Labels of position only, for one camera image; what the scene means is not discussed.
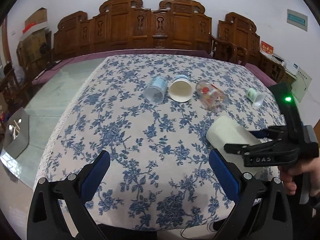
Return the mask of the person's right hand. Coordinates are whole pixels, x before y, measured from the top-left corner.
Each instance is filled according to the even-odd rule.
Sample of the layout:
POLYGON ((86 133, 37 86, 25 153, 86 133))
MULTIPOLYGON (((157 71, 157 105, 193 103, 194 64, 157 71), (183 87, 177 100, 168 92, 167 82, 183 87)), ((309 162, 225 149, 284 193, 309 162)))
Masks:
POLYGON ((319 157, 310 160, 301 160, 291 168, 285 166, 278 167, 280 179, 283 182, 286 194, 294 195, 297 191, 297 185, 294 177, 301 174, 308 174, 310 178, 310 197, 319 197, 320 189, 320 161, 319 157))

